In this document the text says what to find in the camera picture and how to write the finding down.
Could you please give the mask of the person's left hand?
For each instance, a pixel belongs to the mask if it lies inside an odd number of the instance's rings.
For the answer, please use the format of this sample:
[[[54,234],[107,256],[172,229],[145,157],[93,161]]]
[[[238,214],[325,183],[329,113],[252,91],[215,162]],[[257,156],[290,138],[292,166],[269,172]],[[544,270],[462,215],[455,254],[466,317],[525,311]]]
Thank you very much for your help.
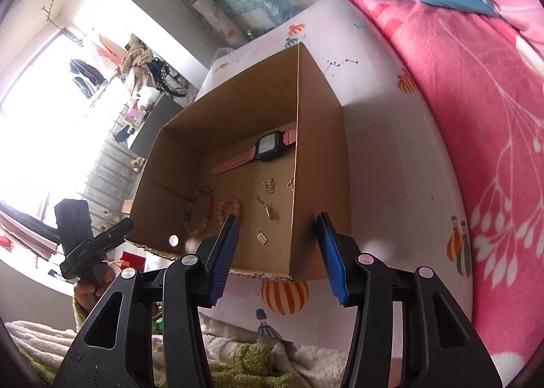
[[[81,305],[86,313],[89,313],[96,304],[97,299],[101,298],[104,292],[107,292],[107,289],[115,278],[115,270],[108,265],[106,267],[104,284],[102,286],[95,287],[90,282],[79,280],[74,287],[75,300]]]

